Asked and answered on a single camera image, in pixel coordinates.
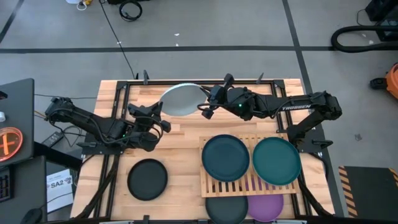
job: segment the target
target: purple plate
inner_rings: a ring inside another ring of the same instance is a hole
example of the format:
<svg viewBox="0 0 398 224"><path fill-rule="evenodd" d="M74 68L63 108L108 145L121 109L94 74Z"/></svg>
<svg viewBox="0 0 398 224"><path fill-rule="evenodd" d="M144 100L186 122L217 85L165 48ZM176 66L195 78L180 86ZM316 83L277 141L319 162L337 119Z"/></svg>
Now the purple plate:
<svg viewBox="0 0 398 224"><path fill-rule="evenodd" d="M248 214L259 222L274 221L284 208L283 195L248 196Z"/></svg>

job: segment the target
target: teal plate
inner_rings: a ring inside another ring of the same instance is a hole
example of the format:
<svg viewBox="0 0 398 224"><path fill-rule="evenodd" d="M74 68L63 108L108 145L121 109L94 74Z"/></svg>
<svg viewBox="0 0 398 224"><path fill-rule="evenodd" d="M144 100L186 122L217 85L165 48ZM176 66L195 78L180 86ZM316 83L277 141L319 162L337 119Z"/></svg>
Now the teal plate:
<svg viewBox="0 0 398 224"><path fill-rule="evenodd" d="M254 148L252 162L257 175L272 185L288 185L301 171L296 148L277 137L261 140Z"/></svg>

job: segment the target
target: black plate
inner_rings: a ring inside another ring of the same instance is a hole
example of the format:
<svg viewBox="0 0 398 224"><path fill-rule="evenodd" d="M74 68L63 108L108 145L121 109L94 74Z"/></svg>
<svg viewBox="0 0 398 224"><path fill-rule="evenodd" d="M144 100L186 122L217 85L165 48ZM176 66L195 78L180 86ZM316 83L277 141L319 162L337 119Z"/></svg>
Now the black plate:
<svg viewBox="0 0 398 224"><path fill-rule="evenodd" d="M155 159L144 159L134 165L127 177L130 193L138 200L153 200L166 188L167 171Z"/></svg>
<svg viewBox="0 0 398 224"><path fill-rule="evenodd" d="M207 141L201 159L207 173L222 182L241 178L250 163L247 147L229 134L221 134Z"/></svg>
<svg viewBox="0 0 398 224"><path fill-rule="evenodd" d="M239 224L248 213L246 196L206 198L206 211L216 224Z"/></svg>

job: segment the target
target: white paper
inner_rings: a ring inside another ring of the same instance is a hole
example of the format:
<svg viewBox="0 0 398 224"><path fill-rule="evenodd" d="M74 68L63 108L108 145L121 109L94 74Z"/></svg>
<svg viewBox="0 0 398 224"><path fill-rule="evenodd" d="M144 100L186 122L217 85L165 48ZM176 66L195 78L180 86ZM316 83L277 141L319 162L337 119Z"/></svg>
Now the white paper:
<svg viewBox="0 0 398 224"><path fill-rule="evenodd" d="M48 202L67 194L47 203L47 213L73 203L72 184L73 178L68 169L47 176Z"/></svg>

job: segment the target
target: wooden dish rack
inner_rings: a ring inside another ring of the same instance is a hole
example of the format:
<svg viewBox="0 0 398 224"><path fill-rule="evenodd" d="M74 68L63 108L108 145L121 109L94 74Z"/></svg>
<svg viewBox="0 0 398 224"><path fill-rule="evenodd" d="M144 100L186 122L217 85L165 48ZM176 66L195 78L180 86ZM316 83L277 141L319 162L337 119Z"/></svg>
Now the wooden dish rack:
<svg viewBox="0 0 398 224"><path fill-rule="evenodd" d="M299 183L295 179L291 184L285 186L275 186L261 180L253 169L252 154L254 147L262 139L278 137L287 140L287 135L282 134L240 134L235 135L248 148L250 154L250 165L248 171L234 182L221 182L212 178L205 170L203 163L200 162L200 185L202 197L229 197L229 196L248 196L248 195L272 195L272 194L296 194L299 193ZM199 153L201 153L206 142L212 137L200 137Z"/></svg>

